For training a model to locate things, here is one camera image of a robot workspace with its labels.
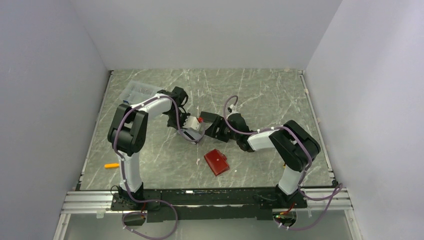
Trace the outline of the red leather wallet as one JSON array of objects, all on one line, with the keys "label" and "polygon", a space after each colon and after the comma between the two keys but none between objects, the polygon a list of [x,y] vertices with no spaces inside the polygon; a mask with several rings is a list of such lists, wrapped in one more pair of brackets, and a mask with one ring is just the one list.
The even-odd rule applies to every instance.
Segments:
[{"label": "red leather wallet", "polygon": [[227,157],[218,149],[213,149],[203,156],[209,168],[215,176],[218,176],[230,169]]}]

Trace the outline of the white magnetic stripe card stack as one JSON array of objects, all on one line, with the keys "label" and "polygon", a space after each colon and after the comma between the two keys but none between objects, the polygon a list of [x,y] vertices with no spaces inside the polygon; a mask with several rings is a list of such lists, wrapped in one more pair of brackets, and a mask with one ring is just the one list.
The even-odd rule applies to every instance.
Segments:
[{"label": "white magnetic stripe card stack", "polygon": [[201,131],[195,131],[192,128],[189,129],[183,129],[182,135],[185,140],[192,144],[199,143],[205,136],[205,129],[202,129]]}]

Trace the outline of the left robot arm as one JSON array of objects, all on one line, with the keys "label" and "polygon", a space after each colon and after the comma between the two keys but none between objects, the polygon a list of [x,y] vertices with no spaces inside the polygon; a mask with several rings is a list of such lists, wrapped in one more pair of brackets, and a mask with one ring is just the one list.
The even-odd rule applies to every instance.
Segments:
[{"label": "left robot arm", "polygon": [[119,161],[119,195],[131,210],[144,203],[144,183],[140,174],[140,151],[146,142],[148,123],[159,115],[168,117],[167,126],[174,128],[187,141],[196,143],[201,138],[199,127],[191,129],[185,124],[193,119],[184,109],[189,99],[181,87],[172,91],[159,90],[151,98],[130,105],[120,104],[110,125],[107,140],[111,143]]}]

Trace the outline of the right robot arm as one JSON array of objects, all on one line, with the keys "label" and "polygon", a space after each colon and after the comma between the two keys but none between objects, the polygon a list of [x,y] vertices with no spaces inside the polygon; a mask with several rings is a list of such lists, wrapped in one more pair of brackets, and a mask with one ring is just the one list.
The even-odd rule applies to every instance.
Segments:
[{"label": "right robot arm", "polygon": [[245,152],[275,149],[285,163],[285,170],[276,186],[275,200],[287,208],[295,201],[304,173],[321,152],[318,142],[294,120],[282,126],[263,130],[250,130],[240,113],[228,117],[201,112],[200,117],[209,123],[208,137],[222,142],[235,141]]}]

